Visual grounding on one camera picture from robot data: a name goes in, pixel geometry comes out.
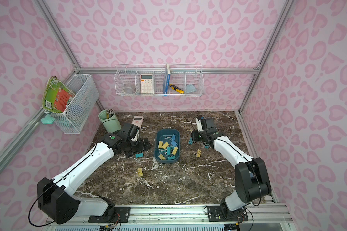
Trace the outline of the teal binder clip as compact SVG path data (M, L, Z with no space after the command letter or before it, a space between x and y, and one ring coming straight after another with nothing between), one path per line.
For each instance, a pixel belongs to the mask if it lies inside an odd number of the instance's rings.
M143 153L139 153L139 154L136 154L136 155L135 155L136 158L141 158L141 157L143 157L143 156L144 156Z

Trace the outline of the teal plastic storage box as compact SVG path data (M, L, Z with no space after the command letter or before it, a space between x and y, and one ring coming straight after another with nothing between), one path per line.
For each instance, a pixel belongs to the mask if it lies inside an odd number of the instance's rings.
M154 157L159 163L172 164L180 157L180 133L175 129L157 132Z

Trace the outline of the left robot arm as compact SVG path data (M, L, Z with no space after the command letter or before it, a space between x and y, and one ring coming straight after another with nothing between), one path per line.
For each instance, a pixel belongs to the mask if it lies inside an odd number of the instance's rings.
M116 154L124 154L129 158L150 148L149 139L140 137L140 127L131 123L103 135L93 149L68 169L52 179L45 177L38 182L38 208L58 225L75 217L89 217L90 223L122 222L121 215L110 199L103 196L84 198L75 196L75 192L90 175Z

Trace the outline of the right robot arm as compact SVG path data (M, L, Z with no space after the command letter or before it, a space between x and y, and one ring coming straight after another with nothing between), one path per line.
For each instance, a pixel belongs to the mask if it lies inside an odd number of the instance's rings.
M220 132L211 117L195 117L196 126L191 138L219 152L235 169L235 191L220 204L224 214L237 211L254 200L272 192L272 187L263 159L246 154L228 136Z

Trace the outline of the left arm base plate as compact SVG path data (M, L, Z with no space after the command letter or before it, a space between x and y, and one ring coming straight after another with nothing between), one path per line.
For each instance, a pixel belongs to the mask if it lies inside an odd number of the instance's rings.
M118 221L119 223L127 223L130 216L130 211L130 207L109 208L102 216L90 216L88 222L113 224Z

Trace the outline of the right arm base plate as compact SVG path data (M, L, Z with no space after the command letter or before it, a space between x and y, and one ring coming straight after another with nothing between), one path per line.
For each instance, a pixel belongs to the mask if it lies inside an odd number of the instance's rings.
M205 206L203 211L210 222L231 221L239 223L249 220L245 207L229 211L226 209L225 204L221 204L219 206Z

